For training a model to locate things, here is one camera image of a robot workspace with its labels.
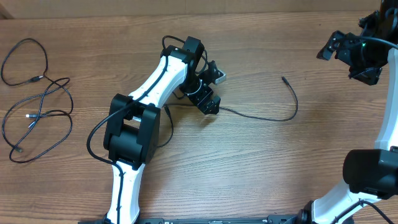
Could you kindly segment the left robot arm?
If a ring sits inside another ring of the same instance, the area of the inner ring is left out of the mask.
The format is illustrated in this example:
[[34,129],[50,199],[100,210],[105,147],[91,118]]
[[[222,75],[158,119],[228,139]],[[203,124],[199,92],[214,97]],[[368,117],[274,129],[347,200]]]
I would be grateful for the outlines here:
[[159,148],[160,111],[179,88],[203,114],[217,114],[221,99],[210,83],[226,75],[215,62],[196,72],[205,47],[188,37],[181,48],[164,47],[158,67],[128,96],[117,94],[111,101],[103,146],[113,163],[113,192],[104,223],[135,223],[139,219],[139,192],[145,166]]

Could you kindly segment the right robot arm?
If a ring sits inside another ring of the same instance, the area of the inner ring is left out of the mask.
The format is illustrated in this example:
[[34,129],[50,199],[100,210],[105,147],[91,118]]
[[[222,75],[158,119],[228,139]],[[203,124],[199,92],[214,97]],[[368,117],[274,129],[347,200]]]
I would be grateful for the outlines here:
[[324,196],[309,201],[288,223],[353,223],[353,216],[397,195],[397,1],[382,0],[380,8],[358,22],[359,35],[336,30],[317,54],[349,66],[349,78],[373,86],[388,67],[387,98],[382,124],[370,149],[353,149],[345,157],[342,179]]

